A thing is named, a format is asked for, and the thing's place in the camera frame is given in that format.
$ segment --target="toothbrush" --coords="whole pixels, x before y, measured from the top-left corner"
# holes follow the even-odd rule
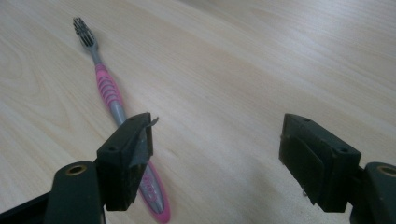
[[[97,87],[102,99],[109,108],[117,125],[121,126],[126,120],[126,116],[122,106],[120,91],[113,77],[107,72],[106,67],[100,59],[97,50],[98,42],[81,18],[74,18],[73,24],[82,46],[92,56],[95,64]],[[144,202],[154,218],[161,223],[168,222],[170,219],[169,202],[161,179],[150,161],[140,182],[139,192],[143,196]]]

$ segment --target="wood grain surface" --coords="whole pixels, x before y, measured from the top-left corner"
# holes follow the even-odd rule
[[[348,223],[310,204],[278,159],[285,113],[369,161],[396,163],[396,2],[0,2],[0,213],[93,161],[116,130],[81,17],[128,116],[151,112],[170,223]],[[155,223],[141,198],[107,223]]]

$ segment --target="brass insert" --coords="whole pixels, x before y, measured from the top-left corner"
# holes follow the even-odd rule
[[[396,169],[393,167],[386,166],[386,165],[380,165],[380,166],[376,167],[376,169],[378,169],[378,171],[384,175],[396,177]]]
[[[66,170],[66,175],[80,175],[87,170],[85,165],[74,165]]]

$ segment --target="black bristles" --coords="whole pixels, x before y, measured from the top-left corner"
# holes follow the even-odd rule
[[[77,17],[73,19],[73,25],[75,27],[76,34],[81,39],[81,43],[83,43],[86,47],[93,46],[95,37],[85,22],[80,17]]]

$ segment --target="rubber grip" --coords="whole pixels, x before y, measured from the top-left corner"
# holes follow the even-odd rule
[[[143,196],[143,201],[149,208],[150,213],[160,223],[167,223],[171,218],[168,197],[163,183],[151,161],[148,161],[148,166],[143,174],[139,189],[140,194]]]
[[[95,66],[95,71],[98,90],[107,107],[110,108],[110,104],[113,101],[117,101],[122,105],[119,88],[113,77],[107,72],[106,67],[102,63],[99,63]]]

